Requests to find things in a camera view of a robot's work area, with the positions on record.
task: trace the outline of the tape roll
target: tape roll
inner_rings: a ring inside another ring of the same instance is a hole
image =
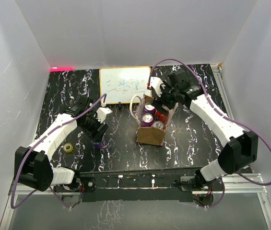
[[[70,143],[66,143],[63,147],[63,150],[67,153],[70,153],[73,151],[73,146]]]

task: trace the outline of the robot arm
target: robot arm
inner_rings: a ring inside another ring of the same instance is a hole
[[[184,71],[171,73],[168,77],[170,84],[151,77],[150,86],[156,93],[153,106],[167,115],[164,106],[172,109],[176,102],[186,105],[210,127],[223,146],[218,158],[196,171],[195,178],[188,181],[189,185],[202,187],[218,177],[233,174],[257,159],[257,135],[225,120],[223,117],[227,114],[219,115],[215,109],[221,109],[214,103],[214,107],[210,106],[201,86],[191,85]]]
[[[104,123],[106,115],[112,112],[109,108],[99,108],[96,112],[90,111],[78,120],[64,126],[61,125],[83,113],[92,105],[92,102],[88,97],[81,97],[76,105],[59,114],[53,124],[39,139],[31,143],[27,148],[19,147],[17,149],[15,153],[14,177],[16,177],[20,163],[29,149],[43,136],[47,136],[55,127],[61,126],[33,150],[22,169],[19,177],[20,183],[39,191],[45,191],[51,185],[71,184],[73,182],[75,179],[75,171],[73,169],[53,168],[50,161],[54,152],[61,146],[62,141],[77,127],[81,127],[91,141],[101,142],[108,128],[107,124]]]

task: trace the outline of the floor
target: floor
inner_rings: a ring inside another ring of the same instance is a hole
[[[216,104],[225,111],[210,65],[190,67],[201,77]],[[155,75],[166,80],[167,74],[178,69],[180,66],[157,67]],[[191,82],[196,83],[196,79],[188,74]],[[59,111],[76,102],[80,95],[93,100],[100,97],[98,69],[51,73],[36,138],[51,125]],[[220,141],[209,127],[182,105],[166,130],[163,146],[137,143],[138,125],[131,118],[128,106],[124,105],[122,110],[118,110],[117,105],[110,106],[113,113],[106,119],[109,129],[105,134],[104,149],[94,149],[88,137],[77,128],[53,155],[51,163],[55,167],[67,166],[81,172],[202,167],[216,159],[222,150]],[[74,147],[72,153],[62,149],[68,142]]]

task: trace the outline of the red light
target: red light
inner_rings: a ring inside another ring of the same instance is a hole
[[[73,71],[74,68],[51,68],[50,72]]]

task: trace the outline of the can lid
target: can lid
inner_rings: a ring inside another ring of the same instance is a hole
[[[144,114],[142,117],[142,120],[144,122],[152,122],[153,121],[153,116],[151,114]]]
[[[145,104],[145,108],[148,109],[148,110],[153,110],[154,109],[154,106],[151,104],[151,102],[147,102]]]
[[[164,125],[163,125],[162,121],[155,121],[155,122],[153,123],[152,127],[161,129],[161,128],[164,127]]]

